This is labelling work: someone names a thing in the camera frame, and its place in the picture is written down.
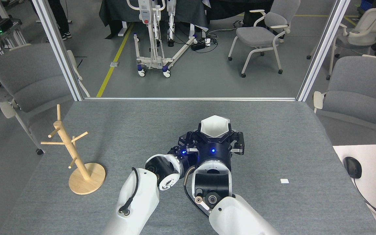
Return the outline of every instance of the wooden peg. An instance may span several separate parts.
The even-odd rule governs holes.
[[[57,113],[58,113],[58,121],[61,120],[61,117],[60,117],[60,104],[57,104]]]
[[[63,142],[52,142],[52,141],[41,141],[40,143],[41,144],[52,144],[52,145],[54,145],[54,144],[64,145]]]
[[[72,166],[75,163],[75,161],[76,161],[76,158],[72,159],[72,162],[68,166],[69,169],[72,169]]]
[[[85,131],[84,133],[82,133],[81,135],[78,135],[76,138],[75,137],[72,137],[72,142],[75,142],[75,141],[77,141],[77,140],[79,140],[80,138],[82,138],[82,137],[84,137],[84,136],[86,136],[86,135],[88,135],[88,131]]]
[[[52,138],[59,130],[60,128],[56,128],[54,131],[52,131],[52,133],[48,134],[47,137]]]

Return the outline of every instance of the chair backrest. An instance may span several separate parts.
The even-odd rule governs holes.
[[[357,46],[376,43],[376,8],[368,9],[348,36],[348,42]]]
[[[300,0],[275,0],[265,16],[267,26],[289,25],[300,6]]]
[[[26,113],[71,95],[49,43],[24,46],[1,55],[0,82]]]
[[[376,123],[376,58],[340,58],[330,78],[323,110]]]

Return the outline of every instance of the chair wheel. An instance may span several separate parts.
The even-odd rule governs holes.
[[[37,155],[42,155],[44,152],[41,149],[36,149],[36,153],[37,153]]]

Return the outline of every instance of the person's leg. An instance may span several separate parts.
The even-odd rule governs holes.
[[[50,8],[52,9],[53,16],[56,19],[57,24],[59,25],[59,31],[61,35],[64,35],[69,32],[68,19],[66,18],[63,7],[60,3],[60,0],[48,0]]]

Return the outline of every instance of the wooden stand base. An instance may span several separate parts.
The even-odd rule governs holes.
[[[85,164],[91,178],[85,180],[79,169],[75,169],[72,175],[69,177],[69,188],[72,192],[79,195],[90,194],[97,190],[103,184],[105,180],[105,169],[98,163],[87,163]]]

